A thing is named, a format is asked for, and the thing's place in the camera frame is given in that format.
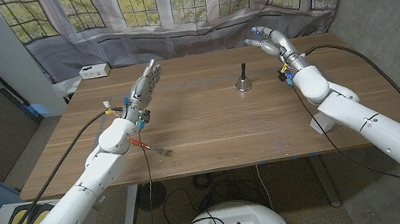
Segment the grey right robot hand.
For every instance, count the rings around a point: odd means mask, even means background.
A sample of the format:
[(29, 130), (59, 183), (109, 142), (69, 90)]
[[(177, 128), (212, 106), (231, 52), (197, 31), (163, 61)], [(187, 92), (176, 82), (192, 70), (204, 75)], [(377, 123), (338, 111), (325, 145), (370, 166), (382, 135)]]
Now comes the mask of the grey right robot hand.
[(288, 37), (277, 30), (272, 30), (264, 26), (252, 28), (253, 32), (261, 35), (264, 40), (245, 39), (244, 44), (260, 48), (263, 52), (272, 56), (277, 56), (283, 64), (292, 67), (296, 71), (303, 70), (310, 66), (305, 57), (297, 52), (296, 47), (288, 40)]

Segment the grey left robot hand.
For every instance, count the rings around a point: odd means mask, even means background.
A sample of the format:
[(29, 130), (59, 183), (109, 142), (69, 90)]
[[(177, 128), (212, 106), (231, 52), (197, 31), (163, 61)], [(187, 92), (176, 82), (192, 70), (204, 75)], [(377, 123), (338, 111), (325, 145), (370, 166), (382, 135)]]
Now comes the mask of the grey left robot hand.
[(128, 103), (124, 107), (122, 118), (136, 123), (144, 113), (152, 99), (152, 93), (161, 76), (160, 64), (150, 60), (142, 75), (130, 88), (130, 95), (127, 96)]

